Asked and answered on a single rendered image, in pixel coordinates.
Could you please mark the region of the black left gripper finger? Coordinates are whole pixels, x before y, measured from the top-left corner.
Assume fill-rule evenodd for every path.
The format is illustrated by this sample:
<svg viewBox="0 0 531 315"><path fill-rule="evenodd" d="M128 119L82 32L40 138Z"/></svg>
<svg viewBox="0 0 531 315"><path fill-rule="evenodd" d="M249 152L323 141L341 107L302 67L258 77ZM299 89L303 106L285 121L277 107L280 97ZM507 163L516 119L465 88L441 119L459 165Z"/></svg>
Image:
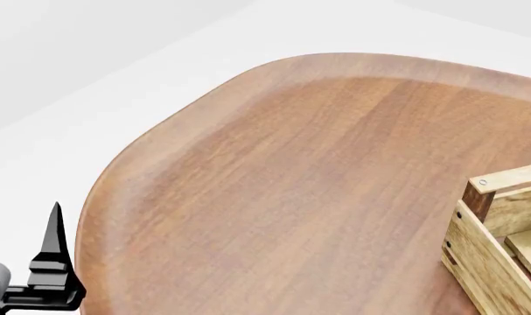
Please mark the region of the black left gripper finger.
<svg viewBox="0 0 531 315"><path fill-rule="evenodd" d="M76 281L66 242L61 206L55 202L41 250L31 260L28 286L37 290L65 291Z"/></svg>

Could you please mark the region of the brown wooden tray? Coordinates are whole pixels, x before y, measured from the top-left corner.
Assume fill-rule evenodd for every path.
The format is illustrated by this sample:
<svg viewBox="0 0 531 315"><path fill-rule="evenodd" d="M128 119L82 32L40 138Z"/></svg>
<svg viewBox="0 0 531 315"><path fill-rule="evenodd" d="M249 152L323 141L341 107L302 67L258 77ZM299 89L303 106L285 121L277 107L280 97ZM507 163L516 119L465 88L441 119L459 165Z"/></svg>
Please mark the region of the brown wooden tray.
<svg viewBox="0 0 531 315"><path fill-rule="evenodd" d="M469 178L531 165L531 79L385 54L248 70L87 196L81 315L476 315L440 261Z"/></svg>

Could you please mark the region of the light wooden crate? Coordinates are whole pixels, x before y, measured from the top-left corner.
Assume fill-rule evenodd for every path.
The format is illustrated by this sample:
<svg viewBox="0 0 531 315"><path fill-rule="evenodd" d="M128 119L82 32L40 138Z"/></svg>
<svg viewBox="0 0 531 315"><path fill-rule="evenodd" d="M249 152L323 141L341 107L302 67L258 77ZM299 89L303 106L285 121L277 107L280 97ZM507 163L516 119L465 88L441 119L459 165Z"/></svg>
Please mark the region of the light wooden crate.
<svg viewBox="0 0 531 315"><path fill-rule="evenodd" d="M531 315L531 165L470 178L442 251L481 315Z"/></svg>

